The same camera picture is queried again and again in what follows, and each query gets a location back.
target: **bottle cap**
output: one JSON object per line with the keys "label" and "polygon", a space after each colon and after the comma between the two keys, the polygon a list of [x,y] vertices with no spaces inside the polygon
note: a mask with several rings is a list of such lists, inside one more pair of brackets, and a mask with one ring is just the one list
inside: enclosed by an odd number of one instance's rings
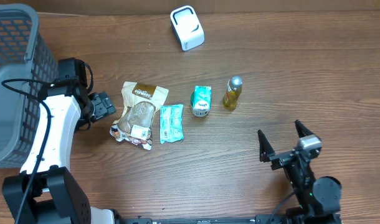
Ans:
{"label": "bottle cap", "polygon": [[242,79],[240,76],[236,75],[230,80],[230,87],[231,88],[238,88],[242,85]]}

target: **plastic basket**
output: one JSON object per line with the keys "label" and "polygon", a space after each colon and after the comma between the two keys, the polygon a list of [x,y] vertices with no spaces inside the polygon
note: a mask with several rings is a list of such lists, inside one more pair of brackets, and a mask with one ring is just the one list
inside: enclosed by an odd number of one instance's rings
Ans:
{"label": "plastic basket", "polygon": [[[20,167],[31,150],[39,122],[39,103],[1,85],[10,78],[53,81],[57,62],[39,32],[39,19],[24,4],[0,5],[0,168]],[[11,83],[37,95],[38,83]]]}

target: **bottle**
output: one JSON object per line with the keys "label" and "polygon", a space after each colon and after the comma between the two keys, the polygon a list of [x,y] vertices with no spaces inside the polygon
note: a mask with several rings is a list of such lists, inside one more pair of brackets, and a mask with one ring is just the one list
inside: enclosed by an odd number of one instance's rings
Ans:
{"label": "bottle", "polygon": [[237,100],[241,94],[242,79],[240,76],[234,76],[227,82],[226,94],[223,96],[223,106],[228,110],[234,110],[237,106]]}

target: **plastic bag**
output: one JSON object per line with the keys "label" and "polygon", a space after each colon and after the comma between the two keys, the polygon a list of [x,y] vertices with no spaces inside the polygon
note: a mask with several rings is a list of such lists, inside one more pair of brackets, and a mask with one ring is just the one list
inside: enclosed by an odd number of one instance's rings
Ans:
{"label": "plastic bag", "polygon": [[159,141],[180,141],[184,138],[182,127],[183,105],[162,106],[160,113]]}
{"label": "plastic bag", "polygon": [[122,117],[114,121],[110,134],[117,141],[126,140],[151,150],[151,125],[155,113],[164,105],[168,90],[154,85],[125,82],[121,92],[124,105]]}

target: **teal pouch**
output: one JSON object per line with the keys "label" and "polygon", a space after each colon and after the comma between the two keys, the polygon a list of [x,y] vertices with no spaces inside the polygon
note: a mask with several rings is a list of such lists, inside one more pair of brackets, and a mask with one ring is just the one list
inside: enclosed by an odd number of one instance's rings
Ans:
{"label": "teal pouch", "polygon": [[184,139],[182,127],[183,105],[162,106],[160,113],[159,141],[176,142]]}

